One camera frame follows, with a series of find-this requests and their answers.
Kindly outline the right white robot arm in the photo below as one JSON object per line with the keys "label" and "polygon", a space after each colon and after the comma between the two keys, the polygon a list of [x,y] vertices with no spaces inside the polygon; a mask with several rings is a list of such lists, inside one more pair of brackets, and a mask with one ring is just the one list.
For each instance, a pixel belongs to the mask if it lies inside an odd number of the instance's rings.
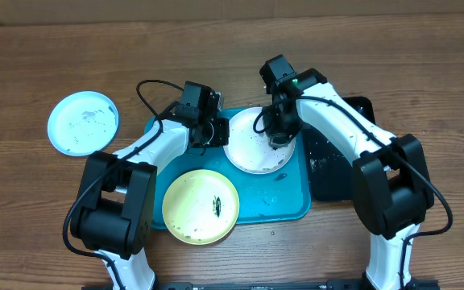
{"label": "right white robot arm", "polygon": [[339,96],[316,69],[302,73],[291,65],[265,64],[259,71],[272,104],[258,117],[275,147],[294,138],[304,125],[322,133],[348,160],[353,173],[353,202],[371,233],[364,289],[410,289],[412,245],[434,188],[421,143],[413,135],[397,137],[377,127]]}

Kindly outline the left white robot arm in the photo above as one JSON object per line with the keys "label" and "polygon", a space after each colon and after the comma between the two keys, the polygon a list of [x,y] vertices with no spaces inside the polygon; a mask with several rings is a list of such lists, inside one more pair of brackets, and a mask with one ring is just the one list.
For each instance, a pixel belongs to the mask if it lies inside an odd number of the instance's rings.
{"label": "left white robot arm", "polygon": [[155,288],[143,242],[151,230],[157,176],[190,147],[226,145],[228,121],[220,109],[175,101],[129,147],[89,155],[62,238],[72,253],[105,264],[111,289]]}

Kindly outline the light blue plate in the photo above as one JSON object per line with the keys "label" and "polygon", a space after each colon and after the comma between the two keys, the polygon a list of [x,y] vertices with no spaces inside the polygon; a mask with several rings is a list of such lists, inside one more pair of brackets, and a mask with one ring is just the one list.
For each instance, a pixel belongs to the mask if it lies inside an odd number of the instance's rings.
{"label": "light blue plate", "polygon": [[70,156],[90,155],[114,139],[119,126],[117,106],[95,91],[72,93],[50,113],[48,138],[59,152]]}

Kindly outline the pink speckled plate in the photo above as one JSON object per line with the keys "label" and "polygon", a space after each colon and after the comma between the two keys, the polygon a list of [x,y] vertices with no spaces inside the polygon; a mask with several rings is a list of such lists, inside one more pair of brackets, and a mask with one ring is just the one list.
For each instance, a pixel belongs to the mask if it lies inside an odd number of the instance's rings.
{"label": "pink speckled plate", "polygon": [[254,120],[261,109],[251,107],[236,113],[229,120],[229,140],[224,146],[229,161],[250,174],[268,174],[279,170],[291,159],[296,147],[295,141],[284,147],[271,147],[265,133],[254,132]]}

